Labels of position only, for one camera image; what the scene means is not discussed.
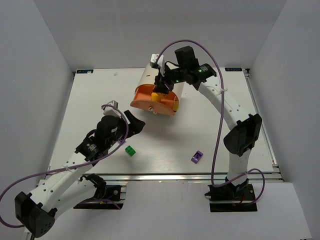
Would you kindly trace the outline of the long yellow lego brick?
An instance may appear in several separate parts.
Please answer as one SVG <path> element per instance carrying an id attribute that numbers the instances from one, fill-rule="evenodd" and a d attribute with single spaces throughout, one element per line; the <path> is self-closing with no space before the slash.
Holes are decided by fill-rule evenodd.
<path id="1" fill-rule="evenodd" d="M 160 95 L 160 97 L 161 97 L 162 99 L 164 99 L 164 98 L 166 98 L 166 96 L 167 96 L 168 94 L 166 94 L 166 93 L 159 93 L 159 95 Z"/>

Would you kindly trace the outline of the small yellow lego brick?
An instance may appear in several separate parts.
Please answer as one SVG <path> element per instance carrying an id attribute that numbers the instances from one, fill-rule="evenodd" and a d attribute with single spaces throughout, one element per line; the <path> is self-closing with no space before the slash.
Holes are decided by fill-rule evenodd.
<path id="1" fill-rule="evenodd" d="M 152 92 L 151 93 L 151 100 L 153 102 L 161 102 L 161 96 L 157 92 Z"/>

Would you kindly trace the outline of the cream drawer cabinet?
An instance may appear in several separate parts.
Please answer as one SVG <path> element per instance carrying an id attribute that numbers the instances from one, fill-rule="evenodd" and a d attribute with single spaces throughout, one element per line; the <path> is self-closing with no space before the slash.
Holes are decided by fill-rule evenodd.
<path id="1" fill-rule="evenodd" d="M 176 76 L 175 67 L 169 64 L 166 72 L 161 74 L 159 70 L 147 65 L 135 88 L 131 107 L 150 111 L 154 114 L 174 116 L 179 109 L 184 83 Z"/>

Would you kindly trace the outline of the orange top drawer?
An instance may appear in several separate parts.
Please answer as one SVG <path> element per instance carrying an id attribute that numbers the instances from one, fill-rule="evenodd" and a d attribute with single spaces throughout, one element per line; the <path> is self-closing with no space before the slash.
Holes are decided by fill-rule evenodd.
<path id="1" fill-rule="evenodd" d="M 154 84 L 142 84 L 138 86 L 134 92 L 134 98 L 130 106 L 153 112 L 154 114 L 174 116 L 176 114 L 176 112 L 173 111 L 174 102 L 175 99 L 179 100 L 179 97 L 172 91 L 167 94 L 166 98 L 162 98 L 161 102 L 152 101 L 151 95 L 154 86 Z"/>

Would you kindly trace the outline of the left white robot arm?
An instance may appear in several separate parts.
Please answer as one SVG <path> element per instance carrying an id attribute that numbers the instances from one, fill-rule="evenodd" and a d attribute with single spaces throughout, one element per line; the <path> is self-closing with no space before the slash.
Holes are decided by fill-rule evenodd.
<path id="1" fill-rule="evenodd" d="M 14 199 L 16 218 L 33 238 L 45 235 L 56 219 L 84 200 L 98 201 L 106 197 L 106 182 L 97 174 L 85 175 L 105 157 L 109 149 L 124 137 L 139 134 L 145 122 L 129 110 L 125 116 L 109 110 L 76 147 L 63 172 L 51 175 L 29 193 L 20 192 Z"/>

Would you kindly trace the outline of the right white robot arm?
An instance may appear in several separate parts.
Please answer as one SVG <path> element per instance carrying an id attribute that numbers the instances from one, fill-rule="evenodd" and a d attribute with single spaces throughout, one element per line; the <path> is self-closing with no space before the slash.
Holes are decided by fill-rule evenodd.
<path id="1" fill-rule="evenodd" d="M 152 101 L 159 102 L 173 91 L 175 85 L 187 83 L 202 94 L 220 113 L 220 123 L 226 123 L 229 133 L 223 143 L 229 151 L 229 167 L 226 183 L 220 188 L 229 188 L 234 193 L 248 185 L 248 162 L 252 148 L 259 138 L 262 118 L 259 114 L 242 108 L 224 86 L 219 67 L 199 64 L 191 46 L 177 49 L 177 63 L 174 68 L 167 66 L 164 56 L 152 54 L 150 66 L 158 70 L 154 79 Z"/>

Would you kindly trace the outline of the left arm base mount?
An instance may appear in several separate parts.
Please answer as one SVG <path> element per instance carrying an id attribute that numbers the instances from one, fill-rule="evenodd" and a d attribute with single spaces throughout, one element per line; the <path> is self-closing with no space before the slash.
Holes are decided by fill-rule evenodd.
<path id="1" fill-rule="evenodd" d="M 96 174 L 81 176 L 80 183 L 93 183 L 94 195 L 78 203 L 73 209 L 82 210 L 121 210 L 126 199 L 127 187 L 107 184 Z"/>

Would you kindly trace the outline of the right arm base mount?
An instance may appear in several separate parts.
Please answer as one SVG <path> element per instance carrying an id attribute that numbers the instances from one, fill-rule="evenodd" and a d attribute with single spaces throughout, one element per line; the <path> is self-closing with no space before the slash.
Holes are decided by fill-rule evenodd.
<path id="1" fill-rule="evenodd" d="M 233 192 L 229 185 L 222 187 L 208 186 L 208 192 L 204 194 L 209 200 L 211 213 L 243 213 L 257 212 L 257 204 L 254 188 L 248 184 L 240 191 Z"/>

